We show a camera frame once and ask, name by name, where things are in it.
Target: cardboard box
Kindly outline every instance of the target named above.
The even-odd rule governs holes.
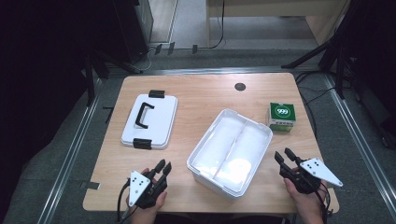
[[[270,103],[268,126],[272,131],[290,132],[296,122],[294,105]]]

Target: lid handle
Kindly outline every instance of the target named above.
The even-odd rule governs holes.
[[[147,129],[149,127],[148,125],[142,124],[140,122],[140,120],[142,120],[142,115],[143,112],[145,111],[146,106],[148,106],[151,109],[154,109],[154,105],[149,105],[148,103],[143,102],[142,105],[140,106],[139,113],[137,114],[136,121],[134,122],[134,124],[144,129]]]

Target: white lid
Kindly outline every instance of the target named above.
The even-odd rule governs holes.
[[[146,139],[151,140],[151,148],[165,149],[168,145],[176,108],[175,96],[151,98],[148,94],[138,95],[122,133],[121,142],[127,147],[133,147],[134,139]],[[141,119],[136,120],[140,111],[142,112]],[[139,126],[136,122],[146,125],[147,128]]]

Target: human hand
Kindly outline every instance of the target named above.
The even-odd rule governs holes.
[[[149,171],[149,168],[146,168],[143,173],[146,173]],[[132,206],[130,208],[130,212],[133,212],[131,215],[131,221],[134,224],[152,224],[155,221],[155,217],[157,216],[158,211],[160,210],[161,207],[165,204],[165,198],[166,198],[167,192],[164,191],[162,192],[155,203],[153,207],[142,209],[140,207],[136,208],[136,205]]]
[[[297,212],[304,224],[322,224],[323,220],[321,215],[321,202],[316,193],[302,194],[296,189],[291,180],[285,178],[284,182],[286,185],[286,190],[294,200]],[[320,185],[320,188],[323,190],[319,190],[318,193],[322,201],[324,201],[327,183],[326,181],[322,180],[322,184],[323,185]]]

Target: white plastic container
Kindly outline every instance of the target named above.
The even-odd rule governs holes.
[[[190,154],[198,182],[235,200],[244,195],[271,142],[271,129],[224,109]]]
[[[168,146],[176,110],[175,96],[152,98],[148,94],[138,95],[122,133],[121,142],[127,147],[165,149]]]

